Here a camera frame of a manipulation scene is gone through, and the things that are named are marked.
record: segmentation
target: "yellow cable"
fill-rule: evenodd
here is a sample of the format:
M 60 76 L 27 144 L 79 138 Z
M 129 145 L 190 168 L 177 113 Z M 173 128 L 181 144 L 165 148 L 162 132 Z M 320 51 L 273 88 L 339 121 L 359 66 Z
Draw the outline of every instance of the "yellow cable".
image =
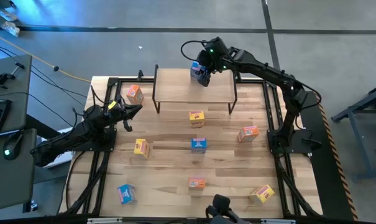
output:
M 7 43 L 7 44 L 9 44 L 9 45 L 11 45 L 11 46 L 13 46 L 13 47 L 15 47 L 15 48 L 17 48 L 17 49 L 23 51 L 23 52 L 25 52 L 26 54 L 31 55 L 33 58 L 36 58 L 37 60 L 43 62 L 44 64 L 46 64 L 46 65 L 48 65 L 48 66 L 50 66 L 50 67 L 52 67 L 52 68 L 55 67 L 54 65 L 51 65 L 50 63 L 48 63 L 48 62 L 42 60 L 41 58 L 35 56 L 34 54 L 31 54 L 31 53 L 27 52 L 26 50 L 24 50 L 24 49 L 22 49 L 22 48 L 16 46 L 15 44 L 9 42 L 8 40 L 6 40 L 6 39 L 4 39 L 4 38 L 2 38 L 2 37 L 0 37 L 0 40 L 4 41 L 5 43 Z M 65 75 L 67 75 L 67 76 L 69 76 L 69 77 L 75 78 L 75 79 L 77 79 L 77 80 L 81 80 L 81 81 L 84 81 L 84 82 L 89 82 L 89 83 L 91 83 L 90 80 L 87 80 L 87 79 L 85 79 L 85 78 L 76 77 L 76 76 L 74 76 L 74 75 L 70 75 L 69 73 L 67 73 L 67 72 L 65 72 L 65 71 L 63 71 L 63 70 L 61 70 L 61 69 L 59 69 L 58 71 L 59 71 L 59 72 L 62 72 L 63 74 L 65 74 Z

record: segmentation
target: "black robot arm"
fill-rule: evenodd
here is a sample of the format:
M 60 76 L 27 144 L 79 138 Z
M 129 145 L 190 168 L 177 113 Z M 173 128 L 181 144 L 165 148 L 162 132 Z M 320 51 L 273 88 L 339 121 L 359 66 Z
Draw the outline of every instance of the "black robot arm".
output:
M 208 71 L 222 72 L 230 69 L 240 73 L 251 73 L 282 89 L 287 113 L 283 124 L 277 131 L 276 138 L 281 146 L 289 146 L 294 133 L 294 119 L 299 116 L 307 97 L 303 84 L 284 70 L 280 71 L 272 68 L 268 63 L 259 62 L 250 52 L 234 47 L 227 48 L 219 37 L 206 41 L 205 44 L 203 41 L 203 46 L 205 50 L 199 53 L 197 61 Z
M 34 164 L 43 167 L 51 163 L 58 155 L 66 151 L 85 151 L 82 149 L 87 142 L 101 144 L 109 140 L 109 130 L 105 127 L 123 121 L 124 128 L 132 131 L 128 120 L 132 119 L 142 105 L 127 105 L 121 96 L 109 105 L 111 109 L 103 112 L 102 108 L 94 105 L 86 110 L 83 115 L 84 121 L 77 124 L 71 131 L 60 134 L 55 138 L 48 139 L 30 153 L 33 155 Z

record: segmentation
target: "blue box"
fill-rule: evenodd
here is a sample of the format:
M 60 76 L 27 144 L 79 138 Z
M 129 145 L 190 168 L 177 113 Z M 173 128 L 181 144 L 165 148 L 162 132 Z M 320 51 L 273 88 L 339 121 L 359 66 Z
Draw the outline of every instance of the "blue box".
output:
M 200 76 L 207 72 L 205 66 L 200 65 L 198 62 L 193 62 L 190 68 L 190 78 L 191 81 L 197 82 Z
M 191 140 L 191 150 L 194 153 L 205 153 L 207 149 L 207 139 L 196 138 Z
M 124 184 L 117 188 L 117 192 L 119 192 L 120 202 L 122 205 L 135 202 L 135 189 L 133 186 L 129 184 Z

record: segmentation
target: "juice box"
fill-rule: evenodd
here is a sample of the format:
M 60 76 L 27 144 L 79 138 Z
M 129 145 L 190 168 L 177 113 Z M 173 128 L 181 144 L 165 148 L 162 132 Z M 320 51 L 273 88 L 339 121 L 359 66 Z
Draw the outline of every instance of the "juice box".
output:
M 142 104 L 144 100 L 144 94 L 140 90 L 138 85 L 131 85 L 127 92 L 127 98 L 133 105 Z
M 255 189 L 250 195 L 249 198 L 255 202 L 266 202 L 275 192 L 269 187 L 269 185 L 264 185 Z
M 201 177 L 189 177 L 189 189 L 203 190 L 206 187 L 206 180 Z
M 207 149 L 207 139 L 196 138 L 191 140 L 191 150 L 193 153 L 205 153 Z
M 148 159 L 149 149 L 149 143 L 145 139 L 135 140 L 135 155 L 140 155 L 142 158 Z
M 198 82 L 200 76 L 207 72 L 205 66 L 200 65 L 198 62 L 193 62 L 192 67 L 190 68 L 190 80 L 191 82 Z
M 190 111 L 189 120 L 191 128 L 201 128 L 204 126 L 204 112 L 203 111 Z
M 117 188 L 122 205 L 135 201 L 135 189 L 129 184 Z
M 256 126 L 244 127 L 237 135 L 237 140 L 242 142 L 251 142 L 260 134 Z

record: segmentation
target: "wooden table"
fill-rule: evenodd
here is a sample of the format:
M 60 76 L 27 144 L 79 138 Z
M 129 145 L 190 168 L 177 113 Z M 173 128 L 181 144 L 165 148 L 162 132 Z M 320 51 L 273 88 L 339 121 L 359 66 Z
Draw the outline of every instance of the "wooden table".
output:
M 232 113 L 237 96 L 236 83 L 230 70 L 211 74 L 210 84 L 203 85 L 192 82 L 190 69 L 159 68 L 155 72 L 155 91 L 153 101 L 157 112 L 160 112 L 160 103 L 206 103 L 228 104 L 229 113 Z
M 93 77 L 91 82 L 102 99 L 108 78 Z M 122 96 L 126 95 L 131 84 L 122 86 Z M 267 143 L 268 122 L 261 85 L 237 84 L 239 100 L 235 112 L 229 115 L 222 104 L 197 103 L 167 103 L 157 114 L 151 99 L 153 84 L 136 84 L 145 96 L 143 108 L 131 122 L 133 132 L 126 132 L 122 123 L 117 126 L 117 141 L 109 160 L 101 216 L 204 217 L 204 210 L 211 204 L 214 195 L 222 194 L 231 199 L 231 208 L 242 218 L 282 217 L 275 164 Z M 280 90 L 278 95 L 282 113 L 285 114 Z M 272 94 L 270 97 L 274 110 Z M 89 94 L 86 108 L 92 104 Z M 191 110 L 204 111 L 204 127 L 190 128 L 188 112 Z M 253 143 L 237 143 L 239 130 L 252 125 L 258 126 L 259 136 Z M 151 152 L 147 161 L 134 156 L 137 138 L 150 143 Z M 207 138 L 206 154 L 191 153 L 191 138 Z M 92 156 L 92 152 L 86 152 L 76 162 L 70 179 L 71 204 L 86 187 Z M 310 160 L 301 154 L 291 154 L 291 163 L 296 186 L 308 203 L 322 213 Z M 189 190 L 189 176 L 204 177 L 207 187 L 202 191 Z M 121 205 L 116 188 L 123 184 L 135 187 L 136 203 Z M 265 204 L 252 203 L 248 194 L 265 184 L 274 189 L 275 195 Z M 285 188 L 290 211 L 293 211 L 290 191 L 286 185 Z M 90 211 L 95 198 L 96 188 L 91 197 Z M 60 212 L 64 210 L 65 194 Z

